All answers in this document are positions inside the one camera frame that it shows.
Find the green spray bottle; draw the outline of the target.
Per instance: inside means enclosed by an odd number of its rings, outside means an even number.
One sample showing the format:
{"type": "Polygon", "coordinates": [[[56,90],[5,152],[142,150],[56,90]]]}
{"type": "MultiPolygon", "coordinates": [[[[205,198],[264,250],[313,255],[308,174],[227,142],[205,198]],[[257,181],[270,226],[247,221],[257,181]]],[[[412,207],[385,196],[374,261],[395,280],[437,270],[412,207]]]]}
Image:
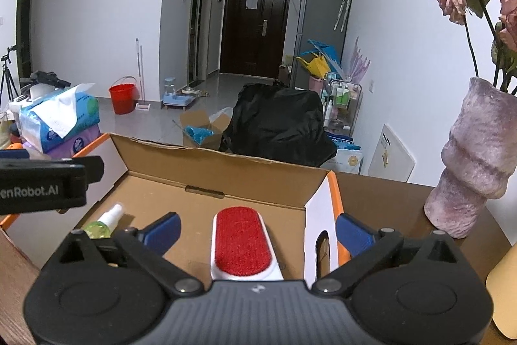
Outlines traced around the green spray bottle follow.
{"type": "Polygon", "coordinates": [[[96,221],[88,223],[83,230],[91,239],[110,238],[124,215],[123,206],[116,203],[110,210],[104,212],[96,221]]]}

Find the red white lint brush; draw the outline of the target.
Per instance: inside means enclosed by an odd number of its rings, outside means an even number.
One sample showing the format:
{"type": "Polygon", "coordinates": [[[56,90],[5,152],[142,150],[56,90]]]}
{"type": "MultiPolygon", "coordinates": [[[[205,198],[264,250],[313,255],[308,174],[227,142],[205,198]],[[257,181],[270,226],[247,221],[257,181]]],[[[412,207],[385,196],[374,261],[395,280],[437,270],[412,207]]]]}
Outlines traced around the red white lint brush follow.
{"type": "Polygon", "coordinates": [[[266,224],[253,208],[224,208],[213,218],[210,276],[214,280],[282,281],[266,224]]]}

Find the purple tissue pack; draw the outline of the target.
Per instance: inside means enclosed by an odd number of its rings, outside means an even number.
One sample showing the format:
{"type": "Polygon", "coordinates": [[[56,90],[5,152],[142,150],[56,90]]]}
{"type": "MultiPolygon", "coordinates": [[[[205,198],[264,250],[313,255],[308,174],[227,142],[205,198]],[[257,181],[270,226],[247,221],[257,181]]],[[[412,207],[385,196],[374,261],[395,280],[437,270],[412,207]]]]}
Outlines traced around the purple tissue pack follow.
{"type": "Polygon", "coordinates": [[[34,157],[40,157],[42,159],[71,158],[95,141],[100,135],[101,131],[99,125],[96,124],[70,137],[69,140],[64,141],[47,152],[39,152],[28,142],[23,142],[22,145],[34,157]]]}

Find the red cardboard box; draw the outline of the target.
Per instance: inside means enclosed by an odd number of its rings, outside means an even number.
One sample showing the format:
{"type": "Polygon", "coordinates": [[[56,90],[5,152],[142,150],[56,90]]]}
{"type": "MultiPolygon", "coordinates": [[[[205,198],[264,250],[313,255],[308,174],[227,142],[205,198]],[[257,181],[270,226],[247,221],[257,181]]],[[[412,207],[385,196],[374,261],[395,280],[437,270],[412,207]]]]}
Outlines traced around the red cardboard box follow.
{"type": "Polygon", "coordinates": [[[100,136],[82,155],[104,163],[83,207],[1,217],[2,230],[35,266],[47,262],[69,231],[116,204],[124,210],[122,227],[143,228],[178,214],[181,237],[166,258],[204,283],[210,281],[212,220],[224,208],[260,213],[286,279],[313,283],[349,260],[336,239],[343,205],[333,172],[115,134],[100,136]]]}

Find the blue tissue pack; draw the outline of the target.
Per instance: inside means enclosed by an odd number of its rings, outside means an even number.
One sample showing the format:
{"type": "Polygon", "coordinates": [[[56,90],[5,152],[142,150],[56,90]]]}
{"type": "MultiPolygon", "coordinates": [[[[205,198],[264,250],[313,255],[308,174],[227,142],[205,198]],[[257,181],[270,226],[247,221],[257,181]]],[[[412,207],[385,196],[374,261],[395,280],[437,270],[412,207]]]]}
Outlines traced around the blue tissue pack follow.
{"type": "Polygon", "coordinates": [[[94,83],[81,83],[53,93],[20,109],[20,135],[39,152],[46,153],[84,130],[98,126],[98,100],[89,91],[94,83]]]}

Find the red bucket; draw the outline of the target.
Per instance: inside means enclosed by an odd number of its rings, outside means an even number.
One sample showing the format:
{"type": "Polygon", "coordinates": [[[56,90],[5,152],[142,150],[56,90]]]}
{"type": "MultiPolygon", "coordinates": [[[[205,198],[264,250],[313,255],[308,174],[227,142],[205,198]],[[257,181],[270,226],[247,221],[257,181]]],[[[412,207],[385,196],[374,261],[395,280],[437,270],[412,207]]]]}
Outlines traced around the red bucket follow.
{"type": "Polygon", "coordinates": [[[109,88],[111,103],[116,115],[132,113],[136,106],[137,80],[125,76],[115,81],[109,88]]]}

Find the white flat board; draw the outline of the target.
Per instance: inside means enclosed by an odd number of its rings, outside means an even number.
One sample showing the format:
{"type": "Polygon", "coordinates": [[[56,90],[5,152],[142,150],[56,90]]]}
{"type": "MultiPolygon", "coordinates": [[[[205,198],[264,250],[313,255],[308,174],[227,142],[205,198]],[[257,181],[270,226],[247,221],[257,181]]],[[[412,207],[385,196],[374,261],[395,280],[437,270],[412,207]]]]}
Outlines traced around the white flat board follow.
{"type": "Polygon", "coordinates": [[[399,182],[408,182],[415,159],[392,129],[384,124],[373,152],[367,175],[399,182]]]}

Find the black headset on container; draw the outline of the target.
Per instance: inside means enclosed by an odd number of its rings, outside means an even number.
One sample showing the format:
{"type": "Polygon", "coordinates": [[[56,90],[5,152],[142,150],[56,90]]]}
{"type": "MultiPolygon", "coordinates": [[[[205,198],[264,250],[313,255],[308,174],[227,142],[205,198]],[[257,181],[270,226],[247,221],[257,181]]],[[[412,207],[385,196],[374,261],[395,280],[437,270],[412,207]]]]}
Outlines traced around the black headset on container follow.
{"type": "Polygon", "coordinates": [[[69,81],[60,79],[57,74],[53,72],[47,73],[43,71],[36,71],[31,73],[29,77],[22,77],[20,79],[20,85],[23,87],[32,87],[38,84],[44,84],[59,89],[69,88],[71,86],[69,81]]]}

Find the pet water feeder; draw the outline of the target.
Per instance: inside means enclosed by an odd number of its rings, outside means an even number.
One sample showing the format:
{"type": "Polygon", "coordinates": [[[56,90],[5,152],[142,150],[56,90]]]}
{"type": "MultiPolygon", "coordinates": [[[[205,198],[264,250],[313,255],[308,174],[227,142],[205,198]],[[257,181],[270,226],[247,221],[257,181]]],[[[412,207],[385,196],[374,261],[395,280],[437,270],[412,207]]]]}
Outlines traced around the pet water feeder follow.
{"type": "Polygon", "coordinates": [[[194,90],[189,88],[187,93],[184,93],[183,88],[177,89],[175,87],[175,77],[166,77],[164,79],[164,94],[160,102],[162,109],[186,110],[196,99],[197,96],[194,90]]]}

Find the small cardboard box on floor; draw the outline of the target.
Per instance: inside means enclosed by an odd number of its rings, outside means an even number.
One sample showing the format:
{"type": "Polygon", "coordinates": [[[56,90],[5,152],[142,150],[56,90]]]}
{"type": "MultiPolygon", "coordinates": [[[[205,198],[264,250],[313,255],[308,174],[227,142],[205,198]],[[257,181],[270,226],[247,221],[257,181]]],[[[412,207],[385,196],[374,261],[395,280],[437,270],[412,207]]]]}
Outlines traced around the small cardboard box on floor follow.
{"type": "Polygon", "coordinates": [[[183,112],[180,115],[183,145],[218,151],[230,120],[231,117],[223,110],[215,118],[210,118],[204,109],[183,112]]]}

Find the black bag on floor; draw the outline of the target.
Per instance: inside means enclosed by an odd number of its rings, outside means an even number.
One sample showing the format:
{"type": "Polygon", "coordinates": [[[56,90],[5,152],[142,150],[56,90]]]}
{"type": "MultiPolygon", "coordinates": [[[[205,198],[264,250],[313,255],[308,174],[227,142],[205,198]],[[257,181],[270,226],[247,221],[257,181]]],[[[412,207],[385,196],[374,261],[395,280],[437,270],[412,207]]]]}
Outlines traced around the black bag on floor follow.
{"type": "Polygon", "coordinates": [[[319,167],[337,147],[323,126],[319,95],[279,82],[246,84],[238,94],[219,151],[319,167]]]}

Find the pink ceramic vase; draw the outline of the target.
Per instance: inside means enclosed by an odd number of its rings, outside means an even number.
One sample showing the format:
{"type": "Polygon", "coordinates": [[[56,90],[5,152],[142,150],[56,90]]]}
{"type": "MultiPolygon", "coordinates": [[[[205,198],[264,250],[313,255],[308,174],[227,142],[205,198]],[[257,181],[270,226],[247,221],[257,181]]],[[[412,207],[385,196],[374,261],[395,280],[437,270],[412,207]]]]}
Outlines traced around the pink ceramic vase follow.
{"type": "Polygon", "coordinates": [[[471,78],[441,159],[445,168],[423,211],[434,227],[463,239],[516,170],[516,97],[471,78]]]}

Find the cream thermos jug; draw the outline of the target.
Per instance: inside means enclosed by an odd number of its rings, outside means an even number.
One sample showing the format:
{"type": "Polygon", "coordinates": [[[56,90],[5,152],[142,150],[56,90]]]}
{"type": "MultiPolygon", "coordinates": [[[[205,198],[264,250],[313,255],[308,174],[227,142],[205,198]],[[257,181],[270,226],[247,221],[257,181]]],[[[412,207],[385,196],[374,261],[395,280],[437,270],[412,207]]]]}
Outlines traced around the cream thermos jug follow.
{"type": "Polygon", "coordinates": [[[516,245],[488,274],[485,286],[493,301],[492,320],[496,328],[506,336],[517,338],[517,249],[516,245]]]}

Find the dark entrance door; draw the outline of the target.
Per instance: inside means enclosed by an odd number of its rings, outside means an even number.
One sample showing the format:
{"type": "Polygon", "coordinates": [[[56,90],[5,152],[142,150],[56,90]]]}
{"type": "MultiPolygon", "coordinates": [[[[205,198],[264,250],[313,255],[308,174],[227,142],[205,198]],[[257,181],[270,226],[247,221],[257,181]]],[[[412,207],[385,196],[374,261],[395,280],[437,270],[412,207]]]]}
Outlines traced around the dark entrance door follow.
{"type": "Polygon", "coordinates": [[[288,9],[289,0],[225,0],[220,72],[277,78],[288,9]]]}

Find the grey refrigerator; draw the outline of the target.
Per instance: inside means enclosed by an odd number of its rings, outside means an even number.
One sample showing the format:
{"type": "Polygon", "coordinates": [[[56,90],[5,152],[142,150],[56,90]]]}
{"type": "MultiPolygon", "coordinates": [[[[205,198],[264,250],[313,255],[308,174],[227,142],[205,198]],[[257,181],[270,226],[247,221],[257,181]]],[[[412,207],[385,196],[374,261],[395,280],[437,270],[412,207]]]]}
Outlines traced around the grey refrigerator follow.
{"type": "Polygon", "coordinates": [[[309,72],[298,60],[309,52],[327,52],[330,69],[343,74],[341,59],[351,0],[301,0],[293,51],[291,88],[309,87],[309,72]]]}

